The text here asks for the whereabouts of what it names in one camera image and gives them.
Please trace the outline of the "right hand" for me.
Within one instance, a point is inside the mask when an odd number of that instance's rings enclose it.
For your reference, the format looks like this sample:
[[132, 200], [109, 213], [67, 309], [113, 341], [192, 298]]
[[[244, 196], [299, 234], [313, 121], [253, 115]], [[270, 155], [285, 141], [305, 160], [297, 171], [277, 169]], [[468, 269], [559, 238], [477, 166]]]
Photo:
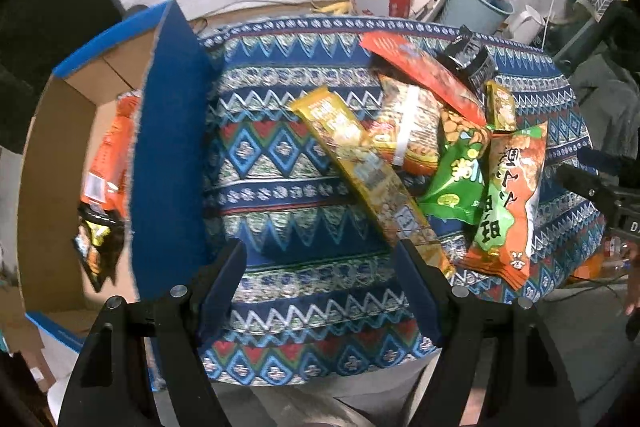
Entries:
[[640, 307], [640, 255], [637, 243], [624, 244], [630, 262], [627, 281], [625, 314], [631, 315]]

